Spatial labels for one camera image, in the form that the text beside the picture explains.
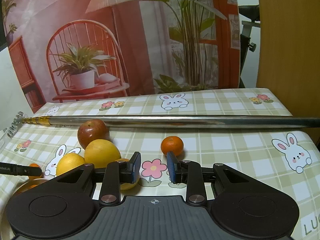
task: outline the silver screw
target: silver screw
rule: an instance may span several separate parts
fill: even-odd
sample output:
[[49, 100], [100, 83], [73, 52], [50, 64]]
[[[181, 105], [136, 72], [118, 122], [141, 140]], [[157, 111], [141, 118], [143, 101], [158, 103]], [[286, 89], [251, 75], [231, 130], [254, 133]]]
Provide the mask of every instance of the silver screw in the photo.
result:
[[199, 194], [194, 194], [189, 197], [189, 200], [193, 203], [201, 203], [202, 201], [204, 201], [204, 196]]
[[117, 197], [114, 195], [104, 195], [101, 197], [101, 200], [105, 203], [112, 203], [117, 200]]

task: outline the white rabbit print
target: white rabbit print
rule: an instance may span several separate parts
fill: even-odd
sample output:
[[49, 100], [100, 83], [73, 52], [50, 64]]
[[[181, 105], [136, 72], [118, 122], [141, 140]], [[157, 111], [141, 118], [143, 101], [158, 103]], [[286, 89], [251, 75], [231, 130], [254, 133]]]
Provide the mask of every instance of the white rabbit print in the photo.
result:
[[160, 99], [163, 100], [161, 107], [164, 110], [171, 110], [176, 107], [185, 108], [189, 102], [183, 98], [184, 96], [185, 93], [176, 94], [173, 98], [169, 95], [161, 95]]
[[303, 168], [312, 163], [310, 153], [298, 145], [297, 138], [292, 133], [287, 134], [287, 143], [273, 139], [272, 144], [278, 151], [284, 153], [290, 168], [297, 173], [302, 173]]
[[58, 110], [59, 106], [53, 106], [44, 114], [44, 116], [55, 115], [58, 112]]
[[57, 170], [57, 164], [61, 160], [61, 158], [67, 154], [67, 153], [76, 153], [79, 154], [81, 151], [81, 148], [74, 148], [66, 153], [67, 147], [63, 144], [61, 145], [58, 150], [56, 151], [56, 156], [48, 163], [48, 165], [45, 168], [44, 174], [46, 176], [52, 175], [56, 176], [56, 170]]

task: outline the lemon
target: lemon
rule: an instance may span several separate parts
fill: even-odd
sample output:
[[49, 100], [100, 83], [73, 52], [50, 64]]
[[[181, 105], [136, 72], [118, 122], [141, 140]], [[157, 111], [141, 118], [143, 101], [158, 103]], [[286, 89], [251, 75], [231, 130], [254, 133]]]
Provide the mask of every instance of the lemon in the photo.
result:
[[85, 164], [85, 160], [82, 156], [76, 153], [68, 153], [64, 155], [57, 164], [56, 174], [57, 176], [70, 171], [82, 164]]
[[86, 163], [95, 168], [105, 168], [109, 163], [121, 158], [118, 148], [110, 141], [97, 139], [88, 144], [84, 151]]
[[[129, 159], [121, 158], [121, 159], [118, 159], [117, 161], [125, 161], [125, 162], [128, 162]], [[138, 184], [138, 181], [139, 181], [139, 178], [137, 179], [137, 181], [136, 181], [134, 184], [123, 183], [123, 184], [120, 185], [120, 189], [121, 189], [121, 190], [131, 189], [131, 188], [133, 188], [134, 186], [136, 186], [136, 185]]]

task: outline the apple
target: apple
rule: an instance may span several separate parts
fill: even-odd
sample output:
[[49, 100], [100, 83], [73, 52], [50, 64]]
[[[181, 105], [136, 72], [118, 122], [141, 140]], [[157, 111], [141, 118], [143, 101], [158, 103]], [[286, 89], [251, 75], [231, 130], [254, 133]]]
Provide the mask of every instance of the apple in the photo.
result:
[[100, 119], [92, 119], [83, 123], [78, 129], [78, 141], [83, 149], [97, 139], [110, 140], [109, 128]]

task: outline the silver metal tube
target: silver metal tube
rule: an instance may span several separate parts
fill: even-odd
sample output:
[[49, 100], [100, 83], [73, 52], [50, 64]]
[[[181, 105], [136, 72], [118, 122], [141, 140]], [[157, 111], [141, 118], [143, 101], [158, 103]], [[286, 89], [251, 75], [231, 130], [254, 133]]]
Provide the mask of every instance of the silver metal tube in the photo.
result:
[[80, 126], [101, 119], [108, 127], [192, 129], [293, 129], [320, 127], [320, 118], [274, 115], [73, 115], [50, 116], [51, 125]]

